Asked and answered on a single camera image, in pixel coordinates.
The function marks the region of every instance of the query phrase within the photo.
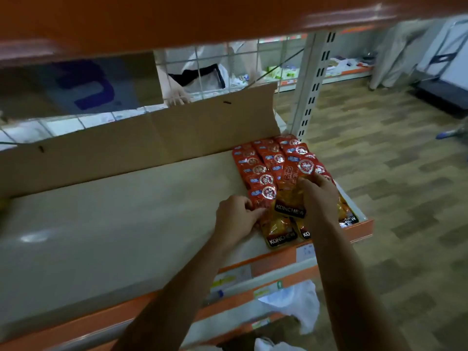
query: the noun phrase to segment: beige pants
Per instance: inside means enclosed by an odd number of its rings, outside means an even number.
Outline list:
[[[408,45],[422,37],[431,24],[432,20],[404,21],[389,29],[379,46],[369,88],[374,90],[380,84],[391,88],[395,84],[403,72]]]

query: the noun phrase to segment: person's right hand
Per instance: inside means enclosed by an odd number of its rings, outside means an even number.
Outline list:
[[[338,224],[338,189],[322,175],[300,177],[298,186],[304,191],[305,225],[310,231],[323,223]]]
[[[161,82],[162,99],[168,106],[183,105],[190,102],[190,95],[172,77]]]

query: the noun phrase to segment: wooden floor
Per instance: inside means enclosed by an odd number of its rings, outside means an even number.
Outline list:
[[[435,140],[457,120],[407,92],[367,79],[324,85],[307,144],[368,216],[374,236],[355,244],[368,278],[413,351],[468,350],[468,145]],[[278,98],[286,118],[293,92]],[[268,336],[310,351],[335,350],[320,281],[315,330],[283,318],[232,340],[252,350]]]

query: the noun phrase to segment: cardboard sheet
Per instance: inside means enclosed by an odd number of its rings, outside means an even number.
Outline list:
[[[115,112],[162,103],[152,52],[0,69],[9,119]]]
[[[0,196],[42,192],[279,135],[275,89],[267,84],[5,150]]]

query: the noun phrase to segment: white plastic bag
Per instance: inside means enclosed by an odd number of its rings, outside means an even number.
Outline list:
[[[315,293],[315,284],[308,279],[291,287],[258,299],[267,304],[272,311],[294,315],[301,322],[299,332],[312,332],[320,312],[320,302]]]

